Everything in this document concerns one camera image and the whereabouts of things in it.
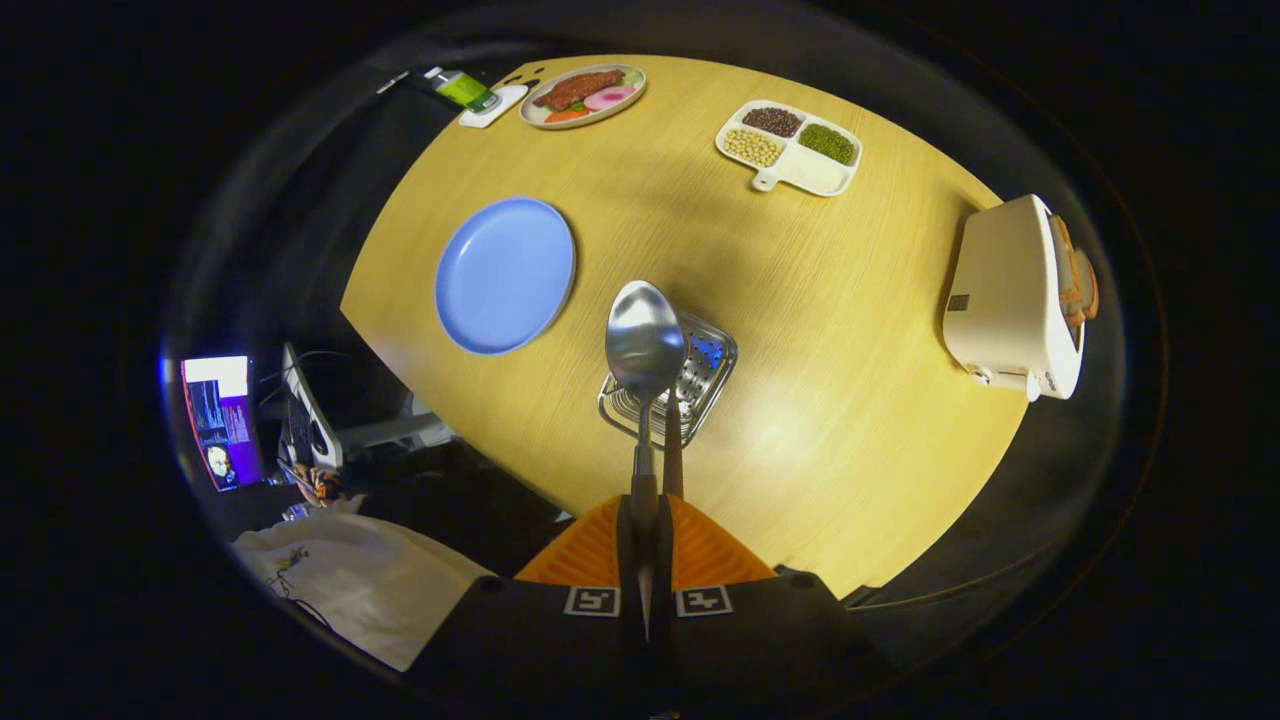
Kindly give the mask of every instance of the blue plate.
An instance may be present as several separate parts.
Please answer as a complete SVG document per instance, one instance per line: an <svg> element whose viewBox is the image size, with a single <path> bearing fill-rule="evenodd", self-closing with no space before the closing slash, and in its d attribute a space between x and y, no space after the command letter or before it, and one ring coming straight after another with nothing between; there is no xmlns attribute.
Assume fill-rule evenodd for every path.
<svg viewBox="0 0 1280 720"><path fill-rule="evenodd" d="M573 282L573 236L554 208L531 197L467 218L435 270L435 313L449 340L503 355L550 327Z"/></svg>

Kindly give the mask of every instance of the sliced meat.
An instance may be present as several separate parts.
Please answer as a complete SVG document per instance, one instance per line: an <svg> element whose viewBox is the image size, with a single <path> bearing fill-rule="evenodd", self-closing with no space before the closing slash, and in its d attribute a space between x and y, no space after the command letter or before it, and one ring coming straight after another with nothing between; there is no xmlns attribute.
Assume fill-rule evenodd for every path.
<svg viewBox="0 0 1280 720"><path fill-rule="evenodd" d="M552 91L534 100L539 108L550 106L559 111L573 102L584 100L588 95L622 82L622 70L605 70L600 73L582 73L564 78L552 87Z"/></svg>

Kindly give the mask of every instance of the soybean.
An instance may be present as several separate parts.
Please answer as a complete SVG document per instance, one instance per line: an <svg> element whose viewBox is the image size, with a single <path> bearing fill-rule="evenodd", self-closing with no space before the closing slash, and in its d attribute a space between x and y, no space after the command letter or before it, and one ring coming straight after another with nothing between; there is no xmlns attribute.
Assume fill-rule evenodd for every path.
<svg viewBox="0 0 1280 720"><path fill-rule="evenodd" d="M733 128L724 133L724 150L753 165L768 168L778 160L782 146L755 131Z"/></svg>

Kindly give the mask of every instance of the perforated metal rack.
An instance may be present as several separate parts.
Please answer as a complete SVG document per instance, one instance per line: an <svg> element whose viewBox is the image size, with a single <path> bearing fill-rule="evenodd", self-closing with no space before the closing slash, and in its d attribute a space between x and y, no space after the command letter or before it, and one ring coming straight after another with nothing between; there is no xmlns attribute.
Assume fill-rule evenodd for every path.
<svg viewBox="0 0 1280 720"><path fill-rule="evenodd" d="M689 355L676 382L676 402L680 410L680 446L687 447L694 434L707 421L716 400L719 398L733 365L737 364L737 343L724 331L686 313L678 313L680 327L685 331ZM667 391L653 404L652 445L664 450L667 427ZM604 421L637 437L640 404L609 373L600 386L596 406Z"/></svg>

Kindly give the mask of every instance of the white divided tray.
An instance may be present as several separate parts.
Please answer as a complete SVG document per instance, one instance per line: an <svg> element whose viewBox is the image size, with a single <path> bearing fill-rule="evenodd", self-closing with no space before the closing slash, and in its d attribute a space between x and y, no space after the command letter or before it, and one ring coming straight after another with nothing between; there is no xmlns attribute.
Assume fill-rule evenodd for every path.
<svg viewBox="0 0 1280 720"><path fill-rule="evenodd" d="M782 110L792 113L795 117L800 118L800 127L796 128L794 136L781 137L769 131L744 124L742 118L756 108L781 108ZM800 133L804 132L804 128L812 124L831 128L854 143L854 159L850 160L850 164L845 165L837 160L827 158L817 150L809 150L804 145L800 145ZM758 132L771 141L781 145L782 152L778 155L778 159L774 160L768 168L764 168L751 163L750 160L730 154L730 151L724 149L724 136L728 131L737 128ZM849 181L854 179L854 173L858 172L858 164L863 160L863 143L854 133L837 126L836 123L772 100L751 100L730 115L728 120L721 127L719 132L716 133L716 149L731 160L737 160L744 165L755 168L755 177L751 178L751 187L755 190L768 192L773 190L773 186L777 184L778 181L782 181L801 190L806 190L814 195L827 197L840 195L846 187L849 187Z"/></svg>

